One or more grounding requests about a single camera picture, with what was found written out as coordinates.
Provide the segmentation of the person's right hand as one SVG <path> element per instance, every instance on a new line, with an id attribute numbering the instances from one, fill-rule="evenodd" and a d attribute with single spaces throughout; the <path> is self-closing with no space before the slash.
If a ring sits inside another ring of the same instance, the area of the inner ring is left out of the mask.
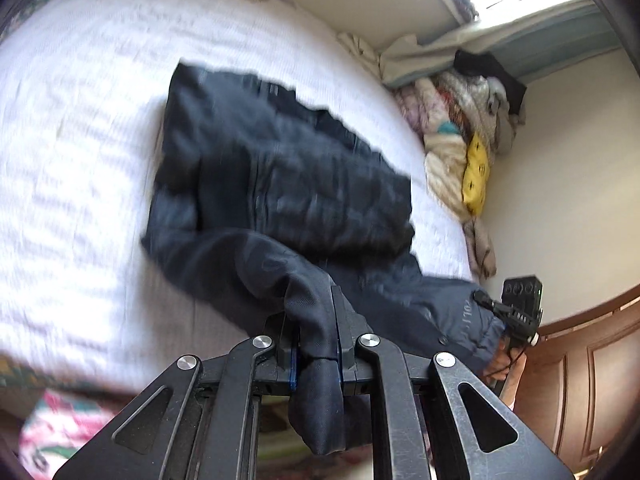
<path id="1" fill-rule="evenodd" d="M 523 349 L 506 350 L 506 348 L 508 348 L 506 343 L 500 341 L 494 357 L 482 373 L 482 378 L 487 385 L 503 382 L 500 399 L 509 408 L 514 408 L 527 356 Z"/>

